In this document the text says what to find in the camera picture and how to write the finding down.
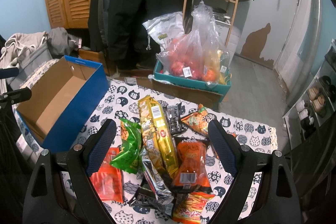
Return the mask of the red snack bag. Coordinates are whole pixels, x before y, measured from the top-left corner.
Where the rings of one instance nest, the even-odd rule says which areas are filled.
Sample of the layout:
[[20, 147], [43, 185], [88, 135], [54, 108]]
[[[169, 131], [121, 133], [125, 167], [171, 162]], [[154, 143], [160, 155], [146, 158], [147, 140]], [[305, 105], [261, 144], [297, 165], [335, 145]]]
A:
[[90, 177], [91, 183], [102, 201], [123, 203], [121, 171], [110, 165], [112, 159], [119, 152], [119, 148], [110, 147], [99, 170]]

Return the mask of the orange black chip bag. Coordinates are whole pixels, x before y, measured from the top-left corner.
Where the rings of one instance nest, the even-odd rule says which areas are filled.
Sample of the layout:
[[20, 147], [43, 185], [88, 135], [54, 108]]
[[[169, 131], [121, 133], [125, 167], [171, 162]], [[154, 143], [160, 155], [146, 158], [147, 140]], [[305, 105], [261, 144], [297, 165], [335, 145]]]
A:
[[176, 136], [174, 140], [180, 166], [171, 183], [171, 191], [176, 194], [211, 193], [205, 167], [209, 139]]

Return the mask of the orange green snack bag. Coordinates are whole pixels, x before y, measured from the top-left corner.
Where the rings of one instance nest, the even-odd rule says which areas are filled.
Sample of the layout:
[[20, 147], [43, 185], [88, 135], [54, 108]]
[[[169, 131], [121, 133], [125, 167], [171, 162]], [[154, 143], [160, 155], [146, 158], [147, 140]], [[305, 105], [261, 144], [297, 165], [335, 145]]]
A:
[[202, 104], [198, 105], [197, 110], [181, 118], [181, 122], [184, 125], [205, 138], [209, 137], [208, 126], [212, 120], [216, 121], [216, 116], [209, 113]]

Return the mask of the orange fries snack bag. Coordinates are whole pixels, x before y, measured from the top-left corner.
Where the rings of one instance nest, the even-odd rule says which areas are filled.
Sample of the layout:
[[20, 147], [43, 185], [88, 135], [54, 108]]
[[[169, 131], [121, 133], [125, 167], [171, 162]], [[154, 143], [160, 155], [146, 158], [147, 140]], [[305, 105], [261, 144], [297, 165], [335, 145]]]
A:
[[192, 192], [180, 202], [173, 212], [173, 221], [177, 223], [201, 223], [201, 213], [214, 194]]

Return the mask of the yellow cracker pack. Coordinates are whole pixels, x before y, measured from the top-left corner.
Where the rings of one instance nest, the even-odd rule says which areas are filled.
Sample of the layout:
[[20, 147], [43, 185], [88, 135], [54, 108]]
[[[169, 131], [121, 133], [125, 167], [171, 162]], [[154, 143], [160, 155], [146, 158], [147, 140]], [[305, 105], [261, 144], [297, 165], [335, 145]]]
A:
[[146, 96], [138, 101], [142, 141], [159, 174], [175, 178], [179, 169], [173, 139], [158, 101]]

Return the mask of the black small snack bag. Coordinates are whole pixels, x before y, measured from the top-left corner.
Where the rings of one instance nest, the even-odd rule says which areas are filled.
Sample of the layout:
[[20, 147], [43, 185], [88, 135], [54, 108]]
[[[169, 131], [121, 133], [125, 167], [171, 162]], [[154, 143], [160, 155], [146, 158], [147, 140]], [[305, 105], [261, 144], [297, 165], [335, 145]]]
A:
[[182, 134], [187, 130], [187, 127], [181, 121], [182, 104], [168, 105], [163, 108], [166, 123], [171, 135]]

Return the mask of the silver foil snack bag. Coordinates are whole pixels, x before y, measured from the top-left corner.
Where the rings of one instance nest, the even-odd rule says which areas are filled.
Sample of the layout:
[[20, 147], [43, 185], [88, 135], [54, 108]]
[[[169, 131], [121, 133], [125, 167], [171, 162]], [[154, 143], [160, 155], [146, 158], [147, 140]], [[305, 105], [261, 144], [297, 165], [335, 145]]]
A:
[[171, 218], [175, 197], [166, 186], [163, 178], [161, 178], [161, 175], [158, 173], [156, 167], [152, 163], [145, 147], [141, 149], [139, 158], [141, 161], [143, 174], [151, 191], [154, 194], [154, 204], [157, 206], [158, 210]]

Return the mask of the grey hoodie pile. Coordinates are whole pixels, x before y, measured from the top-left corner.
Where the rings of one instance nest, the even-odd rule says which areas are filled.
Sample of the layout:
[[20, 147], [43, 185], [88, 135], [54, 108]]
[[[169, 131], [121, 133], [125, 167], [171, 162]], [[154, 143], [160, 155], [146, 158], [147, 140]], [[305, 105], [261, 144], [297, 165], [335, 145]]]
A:
[[20, 88], [49, 61], [81, 48], [81, 42], [80, 37], [62, 27], [49, 32], [13, 34], [1, 48], [1, 69], [17, 68], [19, 74], [1, 79], [1, 93], [7, 92], [7, 86], [13, 90]]

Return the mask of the cat pattern tablecloth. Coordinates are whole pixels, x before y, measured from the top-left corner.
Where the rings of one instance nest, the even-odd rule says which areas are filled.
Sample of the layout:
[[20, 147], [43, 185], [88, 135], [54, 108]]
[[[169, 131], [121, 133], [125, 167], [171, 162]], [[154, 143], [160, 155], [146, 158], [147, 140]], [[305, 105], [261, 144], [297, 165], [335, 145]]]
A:
[[23, 89], [15, 114], [39, 153], [24, 223], [256, 223], [275, 128], [69, 56]]

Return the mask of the blue cardboard box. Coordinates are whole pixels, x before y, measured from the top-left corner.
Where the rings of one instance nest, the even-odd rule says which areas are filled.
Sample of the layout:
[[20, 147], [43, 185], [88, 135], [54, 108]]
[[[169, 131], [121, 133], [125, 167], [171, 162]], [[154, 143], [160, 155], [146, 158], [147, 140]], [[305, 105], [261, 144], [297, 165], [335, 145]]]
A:
[[63, 56], [31, 88], [16, 112], [41, 148], [68, 151], [108, 90], [101, 63]]

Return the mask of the brown cardboard box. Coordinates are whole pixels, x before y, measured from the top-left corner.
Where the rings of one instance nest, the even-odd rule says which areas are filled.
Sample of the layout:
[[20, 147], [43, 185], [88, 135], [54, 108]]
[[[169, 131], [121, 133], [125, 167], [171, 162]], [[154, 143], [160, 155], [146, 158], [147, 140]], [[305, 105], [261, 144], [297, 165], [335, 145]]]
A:
[[130, 84], [137, 84], [138, 86], [149, 88], [156, 92], [165, 93], [168, 96], [177, 97], [196, 104], [202, 103], [204, 106], [215, 110], [218, 109], [218, 104], [222, 101], [221, 94], [193, 88], [184, 88], [171, 84], [163, 84], [146, 77], [117, 77], [116, 79]]

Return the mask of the teal cardboard box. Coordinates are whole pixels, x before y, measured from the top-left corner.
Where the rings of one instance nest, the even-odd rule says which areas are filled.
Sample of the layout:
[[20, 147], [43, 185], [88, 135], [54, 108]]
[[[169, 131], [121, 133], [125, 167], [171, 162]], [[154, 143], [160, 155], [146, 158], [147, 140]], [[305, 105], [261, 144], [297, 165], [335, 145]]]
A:
[[181, 86], [184, 88], [193, 88], [193, 89], [204, 90], [208, 92], [221, 94], [222, 100], [224, 99], [224, 97], [227, 95], [228, 91], [231, 88], [231, 81], [228, 81], [228, 84], [226, 85], [221, 85], [221, 84], [207, 85], [203, 81], [192, 80], [192, 79], [187, 79], [184, 77], [163, 74], [161, 73], [162, 69], [163, 69], [163, 65], [161, 64], [160, 61], [157, 61], [155, 68], [154, 68], [154, 79], [158, 82], [163, 81], [163, 84], [171, 84], [171, 85]]

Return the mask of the white shoe rack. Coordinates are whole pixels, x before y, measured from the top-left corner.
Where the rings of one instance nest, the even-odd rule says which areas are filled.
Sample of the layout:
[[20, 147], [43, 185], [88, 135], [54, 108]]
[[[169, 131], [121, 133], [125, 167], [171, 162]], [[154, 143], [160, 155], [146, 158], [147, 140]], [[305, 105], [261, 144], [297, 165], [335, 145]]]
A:
[[335, 112], [335, 40], [316, 75], [309, 81], [298, 100], [284, 114], [283, 120], [294, 149], [320, 128]]

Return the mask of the clear bag of fruit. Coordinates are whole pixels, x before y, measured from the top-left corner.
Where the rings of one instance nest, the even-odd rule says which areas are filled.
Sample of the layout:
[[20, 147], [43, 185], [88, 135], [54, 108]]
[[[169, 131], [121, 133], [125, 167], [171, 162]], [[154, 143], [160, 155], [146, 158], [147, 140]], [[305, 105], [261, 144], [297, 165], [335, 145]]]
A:
[[157, 54], [163, 70], [171, 76], [203, 81], [207, 85], [230, 80], [230, 54], [215, 29], [213, 8], [200, 2], [193, 12], [191, 31]]

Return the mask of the black hanging coat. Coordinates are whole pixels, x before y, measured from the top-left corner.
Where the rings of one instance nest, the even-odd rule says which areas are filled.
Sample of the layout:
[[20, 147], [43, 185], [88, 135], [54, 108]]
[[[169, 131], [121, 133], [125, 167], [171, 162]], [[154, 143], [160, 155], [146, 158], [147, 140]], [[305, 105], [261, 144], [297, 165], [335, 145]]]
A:
[[91, 0], [90, 49], [103, 52], [120, 70], [154, 68], [160, 47], [143, 26], [183, 9], [184, 0]]

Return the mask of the white plastic bag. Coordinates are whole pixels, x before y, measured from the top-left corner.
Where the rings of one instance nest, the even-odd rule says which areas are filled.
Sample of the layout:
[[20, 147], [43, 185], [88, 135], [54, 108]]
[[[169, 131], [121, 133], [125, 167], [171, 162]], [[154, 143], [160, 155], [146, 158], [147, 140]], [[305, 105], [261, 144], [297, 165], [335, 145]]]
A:
[[173, 12], [154, 19], [148, 20], [142, 24], [147, 34], [164, 51], [174, 39], [179, 39], [185, 35], [183, 27], [183, 13], [181, 11]]

